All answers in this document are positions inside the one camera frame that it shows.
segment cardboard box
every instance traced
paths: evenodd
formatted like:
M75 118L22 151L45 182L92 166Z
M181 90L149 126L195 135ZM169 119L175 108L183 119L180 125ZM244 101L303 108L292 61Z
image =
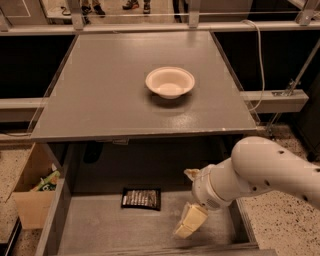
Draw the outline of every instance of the cardboard box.
M52 161L41 145L34 144L12 193L23 229L44 226L55 191L32 192L30 189L51 172Z

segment speckled floor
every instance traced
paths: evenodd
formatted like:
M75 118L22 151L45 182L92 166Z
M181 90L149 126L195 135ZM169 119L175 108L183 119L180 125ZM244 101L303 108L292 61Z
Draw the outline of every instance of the speckled floor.
M257 135L267 137L261 127ZM287 125L273 129L275 141L302 158L306 151ZM29 152L30 145L0 142L0 239L5 241L17 212L8 196ZM261 249L275 249L279 256L320 255L320 211L290 195L270 192L242 199ZM13 255L34 255L41 230L20 233Z

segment tabletop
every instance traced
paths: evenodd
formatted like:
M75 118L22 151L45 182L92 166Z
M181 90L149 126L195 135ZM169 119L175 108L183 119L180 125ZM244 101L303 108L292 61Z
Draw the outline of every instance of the tabletop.
M177 99L152 93L152 70L195 77ZM40 142L198 136L256 124L208 31L79 35L31 134Z

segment white robotic arm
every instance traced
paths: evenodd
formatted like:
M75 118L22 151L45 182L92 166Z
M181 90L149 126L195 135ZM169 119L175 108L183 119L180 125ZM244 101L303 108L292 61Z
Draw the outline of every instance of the white robotic arm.
M185 174L193 181L192 194L198 205L184 211L175 231L181 237L192 234L205 221L207 210L271 190L291 194L320 209L320 167L261 137L242 139L227 160L201 170L188 169ZM193 218L195 212L202 218Z

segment black packet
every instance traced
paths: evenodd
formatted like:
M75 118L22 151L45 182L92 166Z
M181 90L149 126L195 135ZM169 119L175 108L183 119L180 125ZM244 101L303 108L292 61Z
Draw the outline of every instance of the black packet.
M161 189L124 188L121 208L139 208L160 211Z

